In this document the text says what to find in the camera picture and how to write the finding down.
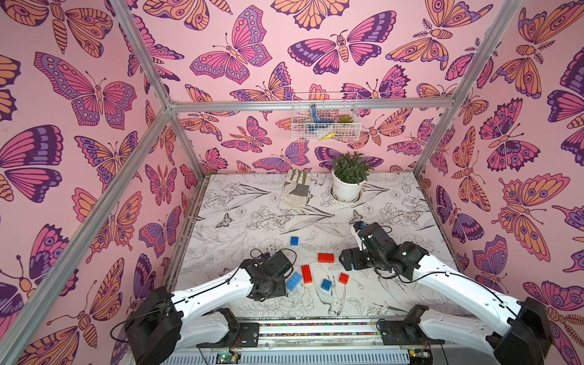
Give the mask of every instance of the wire basket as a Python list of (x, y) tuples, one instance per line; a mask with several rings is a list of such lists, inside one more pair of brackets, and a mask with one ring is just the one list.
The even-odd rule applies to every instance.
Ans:
[[(361, 117), (354, 99), (315, 100), (315, 97), (323, 94), (309, 92), (296, 93), (295, 95), (305, 100), (292, 102), (293, 141), (300, 139), (307, 141), (336, 140), (349, 143), (359, 139)], [(350, 116), (353, 121), (339, 123), (338, 118), (344, 115)]]

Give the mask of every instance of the butterfly print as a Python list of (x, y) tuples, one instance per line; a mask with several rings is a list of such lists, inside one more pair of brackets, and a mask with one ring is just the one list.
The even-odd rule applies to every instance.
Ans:
[(260, 67), (272, 59), (261, 43), (266, 35), (262, 16), (263, 11), (253, 5), (245, 9), (233, 25), (233, 46), (227, 44), (226, 51), (212, 51), (198, 56), (190, 65), (191, 71), (197, 76), (207, 75), (214, 79), (225, 75), (241, 85), (249, 77), (249, 70), (245, 65)]
[(165, 200), (170, 204), (172, 198), (171, 193), (175, 191), (176, 168), (173, 168), (170, 174), (168, 173), (168, 166), (166, 166), (164, 173), (162, 173), (160, 165), (158, 165), (158, 174), (149, 164), (146, 164), (144, 168), (146, 170), (146, 176), (150, 180), (150, 191), (154, 194), (156, 204), (160, 205)]
[[(314, 153), (316, 154), (317, 159), (322, 161), (318, 166), (327, 168), (329, 171), (332, 170), (334, 159), (341, 155), (339, 151), (328, 147), (316, 147)], [(361, 160), (363, 160), (371, 170), (375, 170), (375, 167), (383, 163), (383, 160), (379, 157), (361, 156)]]
[(496, 235), (495, 239), (485, 244), (484, 250), (472, 251), (472, 261), (477, 269), (481, 271), (480, 275), (475, 276), (477, 283), (483, 284), (487, 288), (494, 289), (502, 294), (509, 293), (507, 288), (503, 291), (501, 285), (502, 278), (497, 275), (503, 272), (507, 263), (507, 240)]
[(584, 307), (584, 288), (581, 286), (561, 287), (551, 281), (541, 283), (541, 288), (535, 283), (523, 283), (525, 291), (533, 298), (546, 306), (551, 327), (554, 346), (568, 365), (580, 365), (580, 359), (570, 338), (560, 327), (563, 325), (570, 337), (579, 345), (584, 340), (576, 333), (571, 325), (582, 325), (584, 318), (578, 314), (560, 314), (560, 311), (575, 311)]
[(230, 136), (241, 139), (223, 142), (221, 143), (223, 147), (237, 148), (243, 152), (249, 151), (251, 149), (252, 152), (260, 153), (262, 152), (260, 147), (263, 147), (265, 144), (272, 144), (272, 140), (267, 137), (267, 131), (264, 128), (261, 128), (259, 126), (258, 120), (252, 116), (248, 117), (247, 133), (242, 127), (238, 126), (237, 128), (241, 134), (230, 133)]
[(132, 85), (114, 81), (102, 88), (101, 82), (105, 79), (99, 85), (95, 81), (90, 83), (69, 63), (41, 52), (36, 53), (34, 66), (47, 75), (54, 92), (72, 100), (71, 107), (80, 126), (97, 126), (100, 114), (105, 114), (110, 127), (124, 129), (124, 112), (132, 109), (132, 101), (136, 98)]
[(532, 207), (545, 203), (559, 194), (568, 185), (570, 178), (564, 177), (560, 173), (554, 176), (548, 173), (544, 176), (538, 175), (535, 178), (527, 179), (525, 183), (519, 179), (512, 180), (507, 184), (503, 179), (499, 179), (499, 181), (503, 184), (503, 199), (507, 206), (501, 208), (499, 219), (491, 223), (501, 223), (507, 233), (515, 234), (515, 238), (530, 254), (535, 255), (538, 260), (549, 262), (550, 252), (545, 240), (529, 217), (536, 220), (532, 212), (534, 210), (545, 211), (545, 209)]
[(405, 44), (389, 52), (385, 57), (388, 60), (400, 62), (412, 62), (418, 58), (421, 58), (422, 62), (436, 60), (440, 62), (440, 69), (444, 70), (448, 64), (448, 51), (436, 39), (449, 39), (453, 34), (440, 28), (461, 27), (475, 22), (487, 14), (492, 7), (493, 5), (487, 5), (478, 12), (471, 12), (464, 1), (455, 5), (454, 0), (426, 0), (430, 20), (437, 28), (432, 29), (432, 24), (424, 18), (422, 24), (425, 30), (414, 34), (413, 37), (420, 38), (427, 35), (430, 37)]
[[(0, 54), (0, 88), (13, 85), (20, 75), (20, 62)], [(12, 120), (12, 113), (17, 110), (16, 99), (8, 89), (0, 89), (0, 121)]]
[[(233, 15), (227, 1), (209, 1), (211, 4), (219, 8), (219, 10)], [(203, 30), (209, 24), (209, 9), (207, 8), (205, 0), (183, 0), (177, 2), (169, 0), (147, 0), (144, 3), (143, 8), (147, 14), (154, 15), (159, 18), (181, 20), (188, 15), (188, 17), (185, 19), (185, 26), (193, 30)]]
[[(377, 90), (377, 82), (375, 80), (375, 87), (372, 88), (369, 82), (365, 84), (371, 91), (356, 84), (343, 84), (341, 92), (344, 93), (343, 99), (394, 99), (405, 98), (405, 87), (408, 86), (410, 79), (404, 74), (404, 69), (398, 65), (393, 66), (379, 84), (379, 91)], [(359, 115), (364, 117), (371, 112), (371, 109), (359, 109)]]
[(287, 148), (284, 154), (282, 152), (279, 156), (272, 155), (272, 157), (261, 158), (252, 163), (256, 169), (276, 170), (286, 173), (292, 168), (292, 165), (304, 166), (310, 163), (308, 157), (308, 141), (294, 141)]
[(497, 106), (495, 116), (490, 117), (479, 131), (481, 139), (495, 140), (489, 144), (489, 148), (496, 147), (496, 149), (486, 160), (489, 169), (493, 171), (502, 171), (507, 166), (519, 171), (527, 162), (533, 162), (540, 153), (540, 149), (531, 143), (510, 140), (510, 138), (523, 135), (523, 133), (511, 135), (513, 130), (520, 126), (518, 123), (514, 129), (511, 129), (519, 117), (522, 104), (523, 99), (511, 99), (508, 104)]
[[(465, 203), (468, 203), (470, 200), (480, 209), (483, 209), (484, 211), (490, 211), (491, 204), (489, 203), (489, 199), (486, 197), (486, 194), (481, 186), (471, 176), (471, 174), (479, 176), (472, 168), (474, 164), (471, 166), (472, 153), (474, 152), (474, 142), (475, 129), (474, 127), (470, 127), (464, 136), (462, 143), (460, 144), (460, 148), (456, 146), (452, 153), (452, 161), (454, 161), (455, 165), (462, 168), (462, 170), (455, 172), (452, 175), (452, 178), (463, 180), (458, 187), (458, 197), (460, 200)], [(475, 163), (478, 161), (478, 152), (479, 151), (477, 151), (477, 159), (475, 160)]]
[(446, 190), (440, 185), (436, 186), (436, 212), (440, 216), (442, 224), (448, 222), (452, 226), (452, 237), (458, 238), (461, 244), (479, 239), (485, 234), (485, 230), (474, 218), (459, 213), (460, 208), (452, 203)]
[[(154, 40), (154, 38), (150, 34), (150, 31), (148, 30), (148, 28), (146, 28), (146, 25), (144, 24), (144, 21), (142, 20), (142, 18), (137, 16), (137, 15), (133, 15), (133, 17), (134, 17), (134, 23), (136, 23), (136, 26), (138, 27), (138, 31), (140, 32), (140, 35), (142, 35), (142, 40), (144, 41), (144, 44), (146, 45), (146, 48), (148, 49), (148, 52), (150, 53), (150, 57), (152, 57), (152, 62), (154, 63), (154, 67), (158, 71), (158, 75), (163, 79), (180, 81), (180, 78), (178, 76), (176, 76), (175, 74), (173, 74), (172, 72), (168, 71), (166, 68), (161, 66), (161, 65), (164, 65), (164, 61), (162, 61), (161, 58), (165, 58), (167, 60), (182, 60), (185, 56), (183, 56), (180, 53), (173, 51), (173, 50), (169, 49), (168, 47), (165, 47), (161, 44), (155, 44), (156, 41)], [(130, 51), (130, 56), (128, 58), (128, 76), (133, 76), (136, 73), (136, 71), (138, 71), (138, 69), (140, 70), (140, 73), (144, 72), (142, 70), (142, 65), (140, 64), (140, 61), (139, 61), (138, 57), (136, 56), (136, 52), (134, 51), (134, 47), (132, 47), (128, 37), (126, 36), (126, 33), (124, 32), (124, 30), (121, 27), (121, 24), (119, 26), (120, 26), (120, 31), (121, 31), (121, 33), (124, 36), (124, 39), (126, 41), (126, 46), (128, 47), (128, 51)], [(146, 94), (148, 93), (149, 89), (150, 89), (150, 81), (148, 80), (146, 75), (144, 75), (144, 90), (146, 91)]]
[(357, 25), (347, 36), (342, 34), (332, 34), (336, 36), (336, 42), (329, 39), (308, 39), (293, 44), (288, 48), (288, 53), (297, 62), (305, 66), (312, 66), (315, 75), (322, 75), (325, 72), (336, 74), (339, 72), (339, 56), (343, 62), (349, 62), (349, 53), (359, 66), (363, 66), (371, 57), (381, 54), (381, 47), (376, 44), (383, 43), (394, 28), (395, 12), (386, 11), (375, 14)]
[(30, 166), (60, 164), (62, 142), (61, 130), (51, 125), (29, 128), (6, 142), (0, 149), (0, 168), (6, 169), (0, 173), (0, 198), (14, 200), (14, 186), (31, 201), (41, 203), (62, 177), (53, 169)]
[(154, 247), (154, 254), (159, 258), (165, 249), (165, 245), (172, 246), (176, 242), (176, 228), (179, 226), (180, 207), (176, 206), (171, 214), (166, 216), (166, 223), (149, 223), (142, 228), (138, 233), (140, 241), (144, 241), (146, 247)]
[(428, 142), (428, 138), (432, 134), (435, 125), (432, 124), (432, 119), (424, 119), (418, 128), (418, 136), (414, 137), (410, 134), (411, 141), (397, 142), (387, 146), (387, 150), (394, 150), (396, 153), (403, 153), (406, 156), (417, 156), (422, 153), (422, 148)]
[(209, 171), (217, 173), (220, 169), (225, 169), (229, 166), (227, 161), (220, 157), (219, 150), (216, 148), (208, 150), (205, 154), (205, 159), (199, 155), (199, 159), (201, 160), (201, 168), (205, 175), (208, 174)]
[(278, 13), (294, 14), (294, 23), (306, 30), (320, 29), (322, 21), (331, 15), (343, 15), (349, 0), (275, 0), (271, 7)]
[(75, 140), (89, 164), (97, 167), (99, 180), (103, 185), (102, 192), (104, 192), (136, 148), (138, 133), (136, 131), (130, 132), (121, 142), (120, 148), (117, 148), (117, 143), (116, 147), (109, 144), (113, 151), (89, 137), (77, 135)]
[(520, 93), (537, 99), (541, 96), (541, 79), (537, 71), (536, 64), (530, 58), (533, 56), (536, 62), (543, 64), (544, 58), (538, 51), (543, 51), (554, 44), (554, 40), (548, 41), (559, 32), (569, 27), (584, 14), (584, 1), (570, 2), (562, 4), (554, 10), (550, 16), (547, 12), (541, 12), (533, 17), (527, 18), (526, 9), (519, 13), (519, 24), (517, 29), (519, 35), (533, 46), (523, 44), (518, 46), (516, 51), (524, 58), (511, 60), (495, 71), (491, 77), (491, 82), (499, 76), (503, 76), (507, 83), (515, 81), (515, 88)]
[(432, 166), (437, 168), (438, 171), (441, 171), (442, 174), (444, 174), (444, 176), (446, 176), (446, 174), (448, 173), (448, 163), (446, 162), (446, 157), (444, 156), (444, 154), (447, 154), (449, 150), (449, 148), (445, 147), (450, 142), (452, 137), (454, 137), (455, 131), (456, 130), (454, 129), (454, 126), (446, 130), (444, 136), (442, 136), (442, 139), (440, 140), (440, 143), (438, 143), (438, 147), (436, 147), (436, 150), (434, 151), (432, 156), (430, 156), (430, 163), (432, 164)]

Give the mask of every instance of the toy building block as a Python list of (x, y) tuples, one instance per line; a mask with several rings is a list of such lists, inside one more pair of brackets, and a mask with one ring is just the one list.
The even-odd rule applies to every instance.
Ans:
[(332, 283), (330, 280), (324, 279), (322, 281), (321, 288), (323, 288), (326, 291), (329, 291), (331, 289), (331, 285)]
[(347, 285), (348, 281), (349, 281), (349, 275), (347, 275), (345, 273), (341, 273), (340, 278), (339, 278), (339, 282)]
[(288, 280), (288, 283), (286, 284), (286, 287), (290, 291), (294, 291), (294, 289), (296, 288), (296, 285), (298, 285), (298, 283), (300, 282), (300, 279), (302, 279), (302, 275), (300, 275), (298, 273), (294, 273), (294, 275), (292, 275), (292, 277), (290, 278), (290, 280)]
[(319, 253), (318, 262), (335, 263), (335, 255), (332, 253)]
[(304, 284), (312, 283), (312, 274), (310, 273), (310, 266), (302, 266), (302, 277), (304, 278)]

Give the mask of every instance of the green plant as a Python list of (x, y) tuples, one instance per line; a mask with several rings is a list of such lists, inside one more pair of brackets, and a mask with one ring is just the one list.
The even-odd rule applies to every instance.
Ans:
[(347, 152), (335, 158), (333, 170), (336, 177), (348, 184), (358, 184), (367, 180), (369, 167), (361, 159), (362, 155), (355, 151), (353, 155)]

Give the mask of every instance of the blue lego brick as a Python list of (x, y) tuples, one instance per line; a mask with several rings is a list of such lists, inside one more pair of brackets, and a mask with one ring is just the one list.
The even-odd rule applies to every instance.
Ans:
[(323, 288), (326, 291), (329, 291), (331, 289), (331, 285), (332, 283), (330, 280), (324, 279), (322, 281), (321, 288)]
[(296, 285), (298, 285), (298, 283), (300, 282), (301, 279), (302, 279), (302, 275), (300, 275), (298, 273), (294, 273), (294, 275), (292, 275), (290, 280), (288, 280), (288, 283), (286, 283), (286, 287), (290, 291), (294, 291), (294, 289), (296, 288)]

